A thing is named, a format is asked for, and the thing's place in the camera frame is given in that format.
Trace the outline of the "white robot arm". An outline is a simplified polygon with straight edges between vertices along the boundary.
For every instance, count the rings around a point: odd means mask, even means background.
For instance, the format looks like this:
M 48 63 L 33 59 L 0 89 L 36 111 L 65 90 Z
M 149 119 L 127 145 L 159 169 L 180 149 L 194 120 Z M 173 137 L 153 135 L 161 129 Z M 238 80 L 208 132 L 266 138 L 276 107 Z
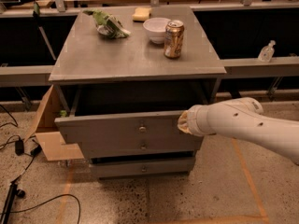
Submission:
M 195 136 L 220 134 L 269 149 L 299 163 L 299 122 L 262 115 L 263 107 L 245 97 L 212 105 L 193 105 L 178 119 L 178 128 Z

